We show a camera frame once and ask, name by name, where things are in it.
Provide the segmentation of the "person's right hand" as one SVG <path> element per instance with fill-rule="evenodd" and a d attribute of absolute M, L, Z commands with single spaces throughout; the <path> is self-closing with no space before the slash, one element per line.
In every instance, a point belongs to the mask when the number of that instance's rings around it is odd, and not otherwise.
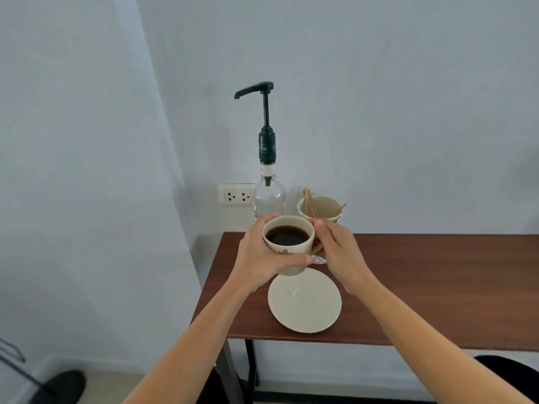
<path fill-rule="evenodd" d="M 376 281 L 352 232 L 347 249 L 331 255 L 325 254 L 325 259 L 334 277 L 340 281 L 347 292 L 360 300 L 363 299 L 367 286 Z"/>

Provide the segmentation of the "person's left hand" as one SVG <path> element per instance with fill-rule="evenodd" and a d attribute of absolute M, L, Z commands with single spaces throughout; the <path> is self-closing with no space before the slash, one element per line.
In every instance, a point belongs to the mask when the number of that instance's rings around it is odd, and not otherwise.
<path fill-rule="evenodd" d="M 291 267 L 306 267 L 312 263 L 308 254 L 278 254 L 262 240 L 253 238 L 253 226 L 239 243 L 234 268 L 229 280 L 249 293 L 255 292 L 281 271 Z"/>

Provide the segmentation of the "cream coffee cup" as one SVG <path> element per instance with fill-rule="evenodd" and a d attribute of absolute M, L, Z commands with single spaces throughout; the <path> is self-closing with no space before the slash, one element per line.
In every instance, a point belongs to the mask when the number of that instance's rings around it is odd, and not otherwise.
<path fill-rule="evenodd" d="M 264 242 L 266 243 L 266 246 L 273 251 L 274 253 L 278 254 L 284 254 L 284 255 L 290 255 L 290 254 L 308 254 L 312 255 L 313 250 L 313 244 L 314 244 L 314 238 L 315 238 L 315 230 L 313 224 L 304 218 L 301 217 L 295 217 L 291 215 L 280 215 L 279 217 L 275 218 L 274 220 L 268 222 L 266 224 L 265 228 L 265 234 L 273 227 L 276 226 L 294 226 L 298 228 L 302 228 L 306 232 L 310 234 L 310 238 L 307 242 L 291 247 L 283 247 L 280 245 L 272 244 L 270 243 L 265 237 Z M 294 276 L 298 275 L 301 272 L 303 272 L 306 269 L 306 267 L 291 267 L 287 270 L 281 271 L 277 275 L 281 276 Z"/>

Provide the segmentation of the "person's left forearm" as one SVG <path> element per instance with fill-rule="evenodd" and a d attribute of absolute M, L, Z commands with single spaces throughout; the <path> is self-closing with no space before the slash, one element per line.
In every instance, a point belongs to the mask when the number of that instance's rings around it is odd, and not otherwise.
<path fill-rule="evenodd" d="M 233 275 L 122 404 L 195 404 L 233 319 L 256 286 Z"/>

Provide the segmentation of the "person's right forearm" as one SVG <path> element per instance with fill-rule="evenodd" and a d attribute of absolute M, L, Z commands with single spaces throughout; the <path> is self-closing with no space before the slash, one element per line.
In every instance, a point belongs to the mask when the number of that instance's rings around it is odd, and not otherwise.
<path fill-rule="evenodd" d="M 438 404 L 534 404 L 429 325 L 373 275 L 355 274 L 347 286 Z"/>

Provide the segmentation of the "black coffee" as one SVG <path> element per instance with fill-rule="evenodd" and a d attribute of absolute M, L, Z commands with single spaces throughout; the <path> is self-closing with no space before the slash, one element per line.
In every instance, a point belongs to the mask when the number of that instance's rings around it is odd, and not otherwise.
<path fill-rule="evenodd" d="M 310 234 L 294 226 L 276 226 L 266 232 L 265 238 L 272 244 L 291 247 L 307 242 Z"/>

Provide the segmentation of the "clear glass bottle with pump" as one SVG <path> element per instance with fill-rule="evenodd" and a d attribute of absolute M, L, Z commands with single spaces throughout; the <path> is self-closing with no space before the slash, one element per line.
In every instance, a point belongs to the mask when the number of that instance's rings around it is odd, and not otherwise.
<path fill-rule="evenodd" d="M 258 152 L 260 162 L 260 182 L 256 183 L 252 191 L 252 203 L 255 216 L 278 212 L 285 213 L 286 190 L 282 183 L 277 181 L 275 165 L 277 163 L 276 136 L 270 126 L 268 97 L 274 88 L 271 81 L 263 81 L 243 88 L 234 94 L 234 99 L 260 93 L 264 111 L 264 125 L 258 135 Z"/>

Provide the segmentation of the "beige paper cup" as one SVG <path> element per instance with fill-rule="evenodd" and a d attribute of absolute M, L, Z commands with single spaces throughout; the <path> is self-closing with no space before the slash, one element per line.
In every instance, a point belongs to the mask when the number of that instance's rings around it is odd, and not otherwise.
<path fill-rule="evenodd" d="M 316 208 L 316 212 L 318 214 L 318 218 L 322 218 L 322 219 L 327 219 L 329 221 L 332 221 L 336 224 L 340 224 L 340 220 L 342 218 L 342 215 L 343 215 L 343 211 L 342 211 L 342 214 L 338 217 L 334 217 L 334 218 L 330 218 L 333 214 L 333 212 L 335 210 L 337 210 L 341 204 L 330 198 L 330 197 L 327 197 L 327 196 L 320 196 L 320 195 L 314 195 L 313 196 L 313 199 L 314 199 L 314 204 L 315 204 L 315 208 Z M 297 211 L 298 213 L 300 214 L 301 217 L 303 218 L 306 218 L 306 219 L 313 219 L 313 218 L 310 218 L 310 217 L 307 217 L 303 212 L 302 212 L 302 206 L 303 206 L 303 198 L 301 198 L 299 200 L 299 202 L 297 203 Z"/>

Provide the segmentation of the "cream round saucer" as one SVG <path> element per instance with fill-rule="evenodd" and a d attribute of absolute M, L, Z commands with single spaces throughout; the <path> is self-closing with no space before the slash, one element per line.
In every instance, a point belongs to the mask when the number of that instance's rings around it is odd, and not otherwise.
<path fill-rule="evenodd" d="M 306 268 L 295 276 L 276 276 L 268 288 L 268 306 L 276 320 L 298 333 L 319 333 L 339 318 L 342 299 L 330 277 Z"/>

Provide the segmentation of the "dark metal table leg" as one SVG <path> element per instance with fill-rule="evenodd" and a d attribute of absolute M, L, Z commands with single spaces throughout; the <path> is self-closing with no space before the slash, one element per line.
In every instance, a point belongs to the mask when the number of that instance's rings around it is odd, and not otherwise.
<path fill-rule="evenodd" d="M 245 404 L 243 389 L 227 339 L 217 357 L 216 368 L 229 404 Z"/>
<path fill-rule="evenodd" d="M 260 385 L 257 355 L 255 353 L 254 340 L 246 339 L 245 345 L 249 369 L 244 398 L 245 404 L 253 404 L 255 389 Z"/>

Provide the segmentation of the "person's left leg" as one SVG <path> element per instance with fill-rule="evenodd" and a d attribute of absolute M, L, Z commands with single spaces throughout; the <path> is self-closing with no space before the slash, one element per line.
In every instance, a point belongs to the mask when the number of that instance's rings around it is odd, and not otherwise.
<path fill-rule="evenodd" d="M 220 375 L 212 368 L 196 404 L 230 404 Z"/>

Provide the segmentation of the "person's leg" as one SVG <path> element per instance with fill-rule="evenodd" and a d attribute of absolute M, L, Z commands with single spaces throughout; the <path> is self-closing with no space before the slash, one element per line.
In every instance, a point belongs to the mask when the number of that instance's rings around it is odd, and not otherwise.
<path fill-rule="evenodd" d="M 220 375 L 212 368 L 196 404 L 230 404 Z"/>
<path fill-rule="evenodd" d="M 477 355 L 475 359 L 535 404 L 539 404 L 539 371 L 498 355 Z"/>

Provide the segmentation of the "person's right leg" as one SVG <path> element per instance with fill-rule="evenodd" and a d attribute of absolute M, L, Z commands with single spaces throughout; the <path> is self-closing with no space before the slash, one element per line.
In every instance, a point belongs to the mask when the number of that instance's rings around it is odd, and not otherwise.
<path fill-rule="evenodd" d="M 539 404 L 539 371 L 498 355 L 477 355 L 475 359 L 535 404 Z"/>

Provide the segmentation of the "black round stand base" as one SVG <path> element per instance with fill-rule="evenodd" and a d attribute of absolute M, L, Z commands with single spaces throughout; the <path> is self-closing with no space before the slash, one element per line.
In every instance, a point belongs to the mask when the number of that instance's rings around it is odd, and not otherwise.
<path fill-rule="evenodd" d="M 78 404 L 86 387 L 86 376 L 83 371 L 73 369 L 38 385 L 28 404 Z"/>

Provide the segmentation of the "white wall power outlet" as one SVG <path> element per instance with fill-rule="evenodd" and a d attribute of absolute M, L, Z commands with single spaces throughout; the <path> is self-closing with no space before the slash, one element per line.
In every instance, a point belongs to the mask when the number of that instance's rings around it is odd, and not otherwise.
<path fill-rule="evenodd" d="M 218 203 L 223 206 L 252 206 L 254 183 L 219 183 Z"/>

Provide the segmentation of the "thin black metal frame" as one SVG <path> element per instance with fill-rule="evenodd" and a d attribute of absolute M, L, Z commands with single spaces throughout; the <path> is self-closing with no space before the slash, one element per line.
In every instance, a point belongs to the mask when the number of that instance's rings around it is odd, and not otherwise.
<path fill-rule="evenodd" d="M 0 362 L 38 387 L 39 390 L 43 390 L 46 394 L 54 396 L 54 392 L 50 387 L 47 387 L 44 383 L 40 382 L 30 373 L 26 372 L 24 369 L 18 366 L 15 361 L 25 364 L 26 358 L 16 345 L 11 344 L 3 338 L 0 338 Z"/>

